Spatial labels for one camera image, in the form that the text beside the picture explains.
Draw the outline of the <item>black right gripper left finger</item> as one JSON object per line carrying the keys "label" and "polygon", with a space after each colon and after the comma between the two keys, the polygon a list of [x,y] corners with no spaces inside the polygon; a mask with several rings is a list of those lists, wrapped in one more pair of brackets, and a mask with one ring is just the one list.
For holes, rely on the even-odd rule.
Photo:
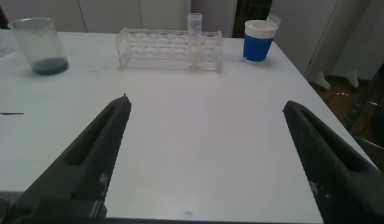
{"label": "black right gripper left finger", "polygon": [[76,223],[103,218],[116,158],[131,112],[111,101],[15,201],[3,223]]}

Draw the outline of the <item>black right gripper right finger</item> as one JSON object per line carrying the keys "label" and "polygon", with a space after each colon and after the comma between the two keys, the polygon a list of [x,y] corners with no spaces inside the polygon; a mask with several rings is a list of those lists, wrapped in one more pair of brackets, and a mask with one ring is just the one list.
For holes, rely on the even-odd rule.
{"label": "black right gripper right finger", "polygon": [[305,106],[284,116],[324,223],[384,223],[384,173]]}

